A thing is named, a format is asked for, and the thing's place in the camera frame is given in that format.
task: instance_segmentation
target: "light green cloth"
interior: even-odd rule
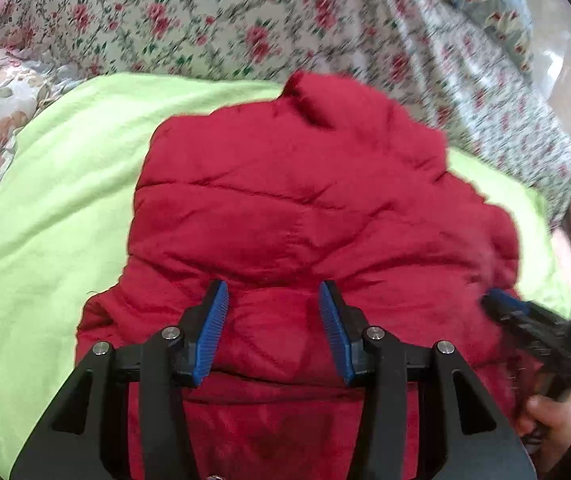
[[[118,74],[83,84],[31,121],[0,186],[0,474],[73,366],[85,301],[126,262],[132,201],[155,127],[173,114],[278,96],[265,82]],[[457,174],[511,210],[523,246],[519,290],[568,311],[541,200],[460,152]]]

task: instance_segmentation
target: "silver bolt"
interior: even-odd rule
[[[379,341],[379,339],[383,339],[383,336],[385,335],[385,330],[382,329],[380,326],[369,326],[365,331],[365,335],[367,335],[370,339]]]
[[[181,330],[176,326],[167,326],[162,330],[162,337],[164,339],[176,339],[181,335]]]
[[[99,341],[98,343],[95,343],[94,346],[92,347],[92,352],[95,355],[107,354],[108,350],[110,350],[110,343],[108,343],[107,341]]]
[[[451,354],[454,352],[454,345],[450,341],[439,341],[437,343],[437,348],[441,354]]]

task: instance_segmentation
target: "red jacket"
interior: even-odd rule
[[[352,80],[296,73],[275,101],[165,121],[134,193],[128,253],[118,284],[85,305],[79,358],[97,340],[143,342],[211,279],[229,284],[213,373],[185,394],[203,477],[345,478],[361,392],[342,386],[329,352],[324,279],[402,341],[454,342],[504,410],[514,403],[500,331],[479,307],[488,288],[515,282],[509,216],[446,172],[443,134]],[[131,419],[142,478],[134,405]]]

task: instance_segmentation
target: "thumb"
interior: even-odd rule
[[[568,418],[568,407],[565,404],[540,395],[530,397],[526,409],[532,418],[548,428],[559,428]]]

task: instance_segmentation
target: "human hand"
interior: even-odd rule
[[[525,412],[517,420],[517,433],[530,434],[536,421],[550,428],[536,457],[539,473],[547,473],[559,461],[571,444],[571,392],[565,402],[543,396],[530,397]]]

